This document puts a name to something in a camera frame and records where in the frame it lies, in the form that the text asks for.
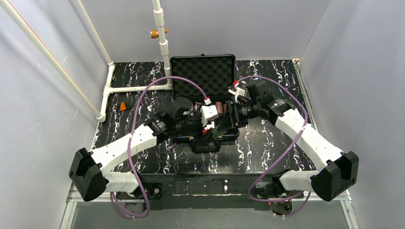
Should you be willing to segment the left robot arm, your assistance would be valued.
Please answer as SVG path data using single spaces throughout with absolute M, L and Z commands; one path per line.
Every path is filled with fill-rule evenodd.
M 200 134 L 218 116 L 215 105 L 204 103 L 195 110 L 190 100 L 180 97 L 166 110 L 140 124 L 133 133 L 92 151 L 85 148 L 76 151 L 68 176 L 85 202 L 105 192 L 133 193 L 139 187 L 136 174 L 115 172 L 113 169 L 118 164 L 180 131 Z

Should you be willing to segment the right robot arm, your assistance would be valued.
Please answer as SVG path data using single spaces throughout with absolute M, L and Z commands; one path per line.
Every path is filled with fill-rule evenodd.
M 343 152 L 308 124 L 308 113 L 299 101 L 275 98 L 266 85 L 268 80 L 257 76 L 246 89 L 239 87 L 239 81 L 229 86 L 233 99 L 227 102 L 224 120 L 229 120 L 232 128 L 241 128 L 250 119 L 261 117 L 288 135 L 293 142 L 274 165 L 294 145 L 311 159 L 316 168 L 313 171 L 284 170 L 272 176 L 273 196 L 296 190 L 314 192 L 324 201 L 333 200 L 356 184 L 359 157 L 353 151 Z

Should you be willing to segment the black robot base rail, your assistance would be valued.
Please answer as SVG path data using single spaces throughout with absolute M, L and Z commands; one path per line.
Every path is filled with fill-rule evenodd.
M 85 202 L 110 192 L 122 203 L 141 203 L 145 193 L 151 210 L 178 208 L 254 208 L 267 207 L 246 196 L 258 174 L 141 174 L 143 188 L 132 172 L 85 174 L 69 172 L 69 178 Z

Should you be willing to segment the black poker set case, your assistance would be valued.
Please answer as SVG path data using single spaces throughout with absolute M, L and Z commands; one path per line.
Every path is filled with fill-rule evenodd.
M 231 99 L 228 87 L 234 82 L 237 75 L 236 57 L 233 54 L 176 56 L 170 59 L 171 73 L 174 76 L 187 78 L 200 86 L 212 103 L 221 102 L 226 112 L 226 102 Z M 219 125 L 223 115 L 210 122 L 204 130 Z M 239 130 L 229 130 L 218 137 L 215 142 L 204 146 L 197 146 L 196 135 L 174 137 L 176 143 L 188 144 L 194 153 L 217 153 L 223 144 L 234 141 L 239 136 Z

